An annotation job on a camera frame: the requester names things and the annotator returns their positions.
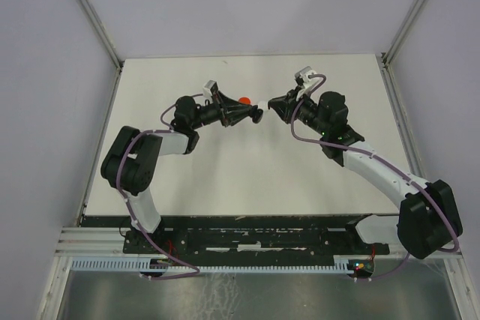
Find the orange charging case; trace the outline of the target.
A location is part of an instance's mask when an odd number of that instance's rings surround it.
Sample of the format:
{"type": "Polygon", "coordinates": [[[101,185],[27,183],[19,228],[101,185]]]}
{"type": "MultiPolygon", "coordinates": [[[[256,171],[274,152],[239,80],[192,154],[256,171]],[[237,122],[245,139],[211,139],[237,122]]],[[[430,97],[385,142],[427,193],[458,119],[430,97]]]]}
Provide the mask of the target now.
{"type": "Polygon", "coordinates": [[[238,99],[239,103],[251,105],[251,100],[248,97],[241,97],[238,99]]]}

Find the black charging case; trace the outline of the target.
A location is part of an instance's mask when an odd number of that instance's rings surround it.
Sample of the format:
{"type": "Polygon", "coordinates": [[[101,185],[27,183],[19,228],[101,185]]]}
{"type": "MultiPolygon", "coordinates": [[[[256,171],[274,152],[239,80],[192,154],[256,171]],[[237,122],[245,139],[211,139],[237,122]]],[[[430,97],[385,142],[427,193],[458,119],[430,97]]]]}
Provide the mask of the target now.
{"type": "Polygon", "coordinates": [[[251,114],[251,120],[254,124],[261,122],[263,118],[263,110],[261,108],[255,108],[251,114]]]}

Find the white charging case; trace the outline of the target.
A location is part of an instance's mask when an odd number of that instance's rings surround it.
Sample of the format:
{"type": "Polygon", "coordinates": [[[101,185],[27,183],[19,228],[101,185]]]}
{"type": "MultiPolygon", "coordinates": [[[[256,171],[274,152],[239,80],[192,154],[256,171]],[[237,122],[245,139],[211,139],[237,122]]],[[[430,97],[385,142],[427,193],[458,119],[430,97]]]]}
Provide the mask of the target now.
{"type": "Polygon", "coordinates": [[[263,111],[269,111],[268,102],[265,100],[261,100],[258,102],[257,106],[262,109],[263,111]]]}

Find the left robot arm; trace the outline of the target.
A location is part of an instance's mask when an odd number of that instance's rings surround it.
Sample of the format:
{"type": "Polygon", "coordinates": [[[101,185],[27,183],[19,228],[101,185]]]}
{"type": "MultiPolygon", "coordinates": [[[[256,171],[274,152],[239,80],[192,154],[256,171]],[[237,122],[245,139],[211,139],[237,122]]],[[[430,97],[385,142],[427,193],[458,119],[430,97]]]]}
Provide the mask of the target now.
{"type": "Polygon", "coordinates": [[[149,252],[162,250],[166,235],[158,229],[161,215],[155,207],[149,189],[158,158],[190,154],[200,135],[197,130],[220,122],[231,127],[250,118],[261,121],[263,110],[257,105],[241,103],[214,91],[203,105],[194,96],[180,97],[172,106],[173,120],[167,130],[140,131],[124,126],[118,132],[100,167],[100,175],[124,198],[132,226],[143,231],[140,244],[149,252]]]}

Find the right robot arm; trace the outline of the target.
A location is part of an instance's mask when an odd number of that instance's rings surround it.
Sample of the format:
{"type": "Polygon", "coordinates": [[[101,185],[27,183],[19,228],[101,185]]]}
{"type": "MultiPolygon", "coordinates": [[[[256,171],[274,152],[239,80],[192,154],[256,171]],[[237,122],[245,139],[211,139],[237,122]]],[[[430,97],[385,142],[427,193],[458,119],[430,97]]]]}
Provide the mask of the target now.
{"type": "Polygon", "coordinates": [[[268,107],[282,121],[294,126],[300,121],[321,137],[316,141],[327,158],[360,175],[398,208],[393,217],[370,215],[359,220],[344,235],[345,247],[362,253],[380,241],[380,229],[397,235],[404,249],[417,259],[436,251],[455,253],[463,233],[452,188],[444,181],[427,181],[403,171],[382,158],[365,138],[348,124],[345,97],[334,91],[314,102],[296,88],[272,98],[268,107]]]}

